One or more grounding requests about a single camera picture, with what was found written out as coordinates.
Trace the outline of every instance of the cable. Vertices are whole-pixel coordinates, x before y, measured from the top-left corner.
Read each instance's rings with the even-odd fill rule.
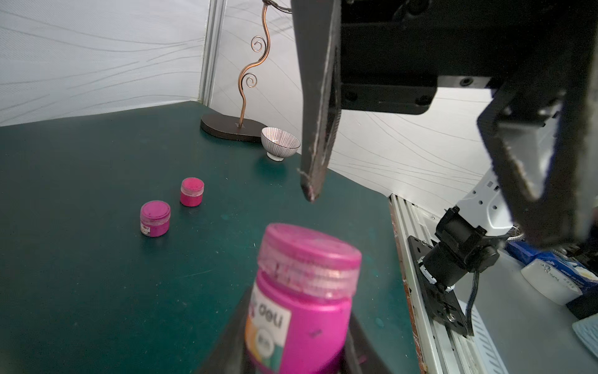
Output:
[[[292,14],[292,11],[290,8],[281,7],[273,0],[262,0],[262,1],[267,5],[272,5],[273,7],[275,7],[276,9],[278,9],[279,11],[281,11],[283,13]]]
[[[465,308],[465,321],[467,323],[467,334],[470,336],[474,335],[474,327],[473,323],[471,322],[471,309],[474,307],[475,297],[478,294],[478,283],[480,282],[480,271],[476,270],[474,272],[474,281],[471,286],[471,294],[469,295],[469,300],[467,301],[467,307]]]

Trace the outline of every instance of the pink paint jar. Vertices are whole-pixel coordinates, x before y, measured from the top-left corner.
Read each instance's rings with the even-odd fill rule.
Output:
[[[329,374],[340,366],[361,253],[330,235],[268,225],[245,344],[263,374]]]
[[[170,205],[160,200],[147,202],[141,207],[139,218],[145,236],[164,235],[170,227]]]
[[[181,183],[181,204],[197,206],[202,203],[203,182],[197,178],[185,178]]]

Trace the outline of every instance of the screw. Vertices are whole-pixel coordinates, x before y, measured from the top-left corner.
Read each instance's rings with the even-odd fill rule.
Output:
[[[461,79],[461,82],[459,82],[459,84],[461,85],[461,87],[467,87],[468,85],[472,84],[474,82],[473,78],[471,77],[466,77]]]

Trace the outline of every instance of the deli logo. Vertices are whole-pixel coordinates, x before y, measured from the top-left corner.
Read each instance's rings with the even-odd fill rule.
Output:
[[[272,323],[277,328],[280,328],[280,325],[282,325],[282,316],[277,312],[273,312],[266,304],[260,303],[260,306],[258,307],[258,313],[267,322]]]

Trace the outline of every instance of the decorative metal stand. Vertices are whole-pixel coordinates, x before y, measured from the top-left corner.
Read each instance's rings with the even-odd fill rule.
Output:
[[[262,1],[264,6],[262,8],[261,18],[262,25],[264,26],[264,33],[266,34],[266,40],[259,35],[253,37],[251,39],[251,49],[256,52],[259,52],[263,49],[264,53],[259,60],[244,67],[239,74],[239,80],[237,83],[239,85],[239,93],[243,98],[241,115],[239,117],[233,117],[231,115],[216,113],[206,114],[202,117],[202,130],[217,138],[247,142],[260,142],[261,131],[264,127],[266,127],[263,123],[245,118],[245,107],[247,105],[247,100],[243,92],[243,82],[245,82],[249,88],[253,88],[257,85],[257,77],[253,73],[248,73],[247,70],[262,64],[270,53],[270,32],[268,31],[268,26],[266,25],[266,10],[268,9],[268,5],[272,5],[276,9],[289,14],[291,13],[291,9],[281,7],[272,0]]]

